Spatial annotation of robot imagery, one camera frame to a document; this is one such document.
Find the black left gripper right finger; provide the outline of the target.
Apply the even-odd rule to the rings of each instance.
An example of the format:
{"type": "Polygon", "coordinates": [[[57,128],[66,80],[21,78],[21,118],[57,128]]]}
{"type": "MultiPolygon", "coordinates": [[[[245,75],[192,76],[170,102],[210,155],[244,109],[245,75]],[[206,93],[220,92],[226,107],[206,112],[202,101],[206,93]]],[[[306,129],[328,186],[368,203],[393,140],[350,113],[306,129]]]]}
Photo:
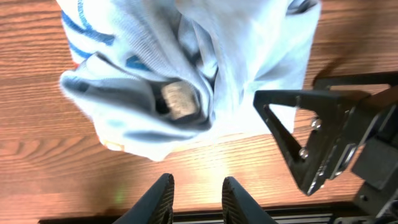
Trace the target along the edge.
{"type": "Polygon", "coordinates": [[[234,177],[224,179],[221,201],[225,224],[277,224],[234,177]]]}

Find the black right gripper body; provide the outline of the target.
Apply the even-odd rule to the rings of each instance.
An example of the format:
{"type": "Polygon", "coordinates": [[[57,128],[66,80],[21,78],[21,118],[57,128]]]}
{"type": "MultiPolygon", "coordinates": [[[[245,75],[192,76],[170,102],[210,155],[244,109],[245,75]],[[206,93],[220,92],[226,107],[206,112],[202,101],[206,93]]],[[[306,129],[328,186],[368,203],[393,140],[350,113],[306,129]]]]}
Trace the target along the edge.
{"type": "Polygon", "coordinates": [[[397,199],[397,103],[350,106],[323,119],[330,138],[323,177],[340,175],[361,147],[352,171],[364,183],[354,198],[366,213],[381,217],[397,199]]]}

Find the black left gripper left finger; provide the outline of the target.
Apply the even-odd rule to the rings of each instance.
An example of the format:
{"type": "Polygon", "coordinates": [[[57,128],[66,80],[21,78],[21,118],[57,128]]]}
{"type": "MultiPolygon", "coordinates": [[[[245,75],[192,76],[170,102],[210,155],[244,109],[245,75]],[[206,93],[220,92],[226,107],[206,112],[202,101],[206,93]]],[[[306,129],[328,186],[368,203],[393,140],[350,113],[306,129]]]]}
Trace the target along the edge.
{"type": "Polygon", "coordinates": [[[175,182],[164,173],[150,189],[113,224],[172,224],[175,182]]]}

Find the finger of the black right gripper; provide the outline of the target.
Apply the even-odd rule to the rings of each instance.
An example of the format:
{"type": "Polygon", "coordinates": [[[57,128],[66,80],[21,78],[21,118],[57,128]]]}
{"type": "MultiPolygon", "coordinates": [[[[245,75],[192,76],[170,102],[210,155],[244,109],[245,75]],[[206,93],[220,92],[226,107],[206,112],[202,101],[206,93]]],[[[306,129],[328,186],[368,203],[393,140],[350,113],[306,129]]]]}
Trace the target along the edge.
{"type": "Polygon", "coordinates": [[[259,90],[253,105],[273,135],[297,187],[312,195],[327,179],[347,168],[358,143],[349,141],[349,121],[370,95],[359,90],[259,90]],[[301,146],[270,109],[282,105],[316,114],[307,143],[301,146]]]}

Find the light blue printed t-shirt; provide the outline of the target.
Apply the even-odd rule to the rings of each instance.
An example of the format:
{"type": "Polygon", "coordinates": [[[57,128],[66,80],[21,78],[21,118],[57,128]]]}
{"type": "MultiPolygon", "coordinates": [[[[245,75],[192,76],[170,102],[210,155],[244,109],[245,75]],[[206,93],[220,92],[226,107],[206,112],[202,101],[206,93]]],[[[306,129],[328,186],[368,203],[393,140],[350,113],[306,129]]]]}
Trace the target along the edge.
{"type": "Polygon", "coordinates": [[[73,70],[60,89],[102,145],[163,160],[225,134],[269,132],[258,90],[303,87],[320,18],[306,0],[66,0],[73,70]]]}

